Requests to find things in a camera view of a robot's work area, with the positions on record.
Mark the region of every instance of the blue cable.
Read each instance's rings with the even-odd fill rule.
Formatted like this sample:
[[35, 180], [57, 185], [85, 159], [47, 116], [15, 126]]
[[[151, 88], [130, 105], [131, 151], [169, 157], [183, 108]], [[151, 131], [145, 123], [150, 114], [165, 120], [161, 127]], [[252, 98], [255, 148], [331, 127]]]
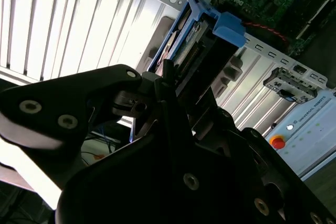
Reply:
[[102, 127], [100, 128], [100, 131], [101, 131], [101, 134], [102, 134], [103, 137], [104, 137], [104, 140], [105, 140], [105, 142], [106, 142], [106, 144], [107, 144], [107, 147], [108, 147], [108, 149], [109, 149], [109, 152], [112, 153], [112, 150], [111, 150], [111, 141], [110, 141], [110, 140], [108, 141], [107, 138], [106, 138], [106, 136], [105, 136], [104, 126], [102, 126]]

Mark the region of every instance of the screw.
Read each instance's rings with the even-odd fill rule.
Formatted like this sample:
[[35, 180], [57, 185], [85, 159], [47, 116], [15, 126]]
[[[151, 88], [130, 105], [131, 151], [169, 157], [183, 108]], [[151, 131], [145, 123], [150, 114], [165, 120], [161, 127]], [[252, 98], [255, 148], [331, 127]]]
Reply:
[[41, 111], [42, 105], [37, 101], [26, 100], [20, 103], [19, 108], [22, 112], [27, 114], [36, 114]]
[[254, 137], [259, 137], [259, 134], [255, 130], [251, 130], [251, 134]]
[[136, 77], [136, 74], [133, 73], [132, 71], [127, 71], [127, 74], [130, 76], [130, 77]]
[[59, 126], [68, 130], [72, 130], [78, 125], [78, 120], [73, 115], [61, 115], [57, 122]]
[[196, 191], [200, 186], [198, 179], [191, 173], [184, 174], [183, 181], [185, 185], [192, 191]]
[[331, 219], [327, 218], [327, 224], [335, 224]]
[[310, 213], [310, 217], [314, 221], [315, 224], [322, 224], [322, 220], [314, 212]]
[[265, 216], [269, 215], [268, 206], [266, 205], [266, 203], [262, 199], [255, 198], [254, 205], [259, 210], [259, 212], [261, 212], [263, 215], [265, 215]]

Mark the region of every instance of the bright light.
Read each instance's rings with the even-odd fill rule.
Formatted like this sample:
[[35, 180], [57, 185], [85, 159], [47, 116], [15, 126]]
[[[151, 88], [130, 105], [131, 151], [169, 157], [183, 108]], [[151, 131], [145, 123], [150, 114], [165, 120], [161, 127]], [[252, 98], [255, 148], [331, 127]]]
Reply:
[[294, 125], [289, 124], [286, 126], [286, 129], [288, 129], [289, 131], [291, 131], [292, 129], [294, 129]]

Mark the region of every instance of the cable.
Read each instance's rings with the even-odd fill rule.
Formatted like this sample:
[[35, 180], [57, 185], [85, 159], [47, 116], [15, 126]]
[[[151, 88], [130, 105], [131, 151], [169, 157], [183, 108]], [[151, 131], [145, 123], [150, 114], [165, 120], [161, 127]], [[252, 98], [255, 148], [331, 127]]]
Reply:
[[109, 149], [109, 153], [111, 154], [111, 153], [112, 153], [112, 150], [111, 150], [111, 141], [108, 141], [107, 138], [106, 138], [106, 136], [105, 136], [104, 126], [102, 126], [102, 127], [100, 128], [100, 130], [101, 130], [101, 134], [103, 135], [103, 137], [104, 137], [104, 139], [105, 139], [105, 141], [106, 141], [107, 148]]
[[89, 162], [87, 162], [84, 158], [82, 158], [82, 160], [87, 164], [87, 166], [90, 166]]
[[11, 221], [12, 223], [17, 223], [16, 220], [26, 220], [26, 221], [30, 221], [30, 222], [35, 223], [35, 224], [40, 224], [35, 220], [30, 220], [30, 219], [27, 219], [27, 218], [13, 218], [13, 219], [9, 219], [8, 221]]
[[281, 33], [279, 33], [278, 31], [274, 30], [273, 28], [270, 28], [270, 27], [268, 27], [268, 26], [264, 26], [264, 25], [262, 25], [262, 24], [252, 23], [252, 22], [243, 22], [243, 25], [245, 25], [245, 26], [259, 27], [259, 28], [268, 30], [268, 31], [270, 31], [271, 33], [273, 33], [273, 34], [275, 34], [276, 36], [278, 36], [279, 38], [281, 38], [281, 39], [286, 43], [286, 45], [288, 45], [288, 40], [285, 38], [285, 36], [282, 35]]
[[92, 156], [95, 156], [97, 158], [101, 158], [101, 155], [98, 155], [98, 154], [95, 154], [95, 153], [92, 153], [92, 152], [82, 152], [82, 153], [91, 154]]

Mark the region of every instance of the electronic component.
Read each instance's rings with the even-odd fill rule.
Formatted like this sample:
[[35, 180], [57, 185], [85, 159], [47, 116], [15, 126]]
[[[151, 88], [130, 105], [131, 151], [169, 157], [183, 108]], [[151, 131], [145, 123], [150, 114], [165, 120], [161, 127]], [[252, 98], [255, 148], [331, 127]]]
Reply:
[[273, 70], [271, 76], [264, 81], [264, 86], [276, 91], [280, 97], [287, 101], [300, 104], [317, 96], [315, 87], [294, 77], [284, 68]]
[[314, 29], [309, 27], [317, 27], [327, 18], [335, 5], [334, 0], [296, 0], [287, 9], [277, 29], [293, 39], [300, 39], [303, 36], [303, 40], [306, 40], [314, 32]]

